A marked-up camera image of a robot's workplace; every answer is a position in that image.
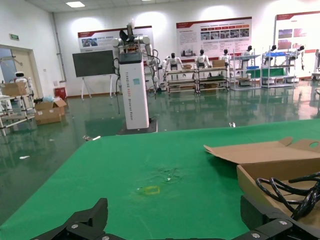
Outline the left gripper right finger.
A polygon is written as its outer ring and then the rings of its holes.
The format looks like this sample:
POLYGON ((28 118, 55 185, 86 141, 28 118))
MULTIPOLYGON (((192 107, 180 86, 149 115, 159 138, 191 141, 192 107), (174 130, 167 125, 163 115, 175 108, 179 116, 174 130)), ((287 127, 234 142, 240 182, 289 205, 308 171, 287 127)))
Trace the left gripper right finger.
POLYGON ((318 240, 320 231, 299 223, 280 209, 255 202, 247 195, 240 198, 240 215, 248 232, 236 240, 318 240))

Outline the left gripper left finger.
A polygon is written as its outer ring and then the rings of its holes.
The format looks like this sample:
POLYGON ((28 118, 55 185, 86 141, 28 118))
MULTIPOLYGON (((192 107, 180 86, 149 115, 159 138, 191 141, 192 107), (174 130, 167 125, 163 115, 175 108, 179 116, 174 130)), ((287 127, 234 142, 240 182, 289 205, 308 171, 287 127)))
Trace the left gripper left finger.
POLYGON ((100 198, 89 209, 76 211, 67 221, 34 240, 103 240, 107 237, 105 227, 108 221, 108 200, 100 198))

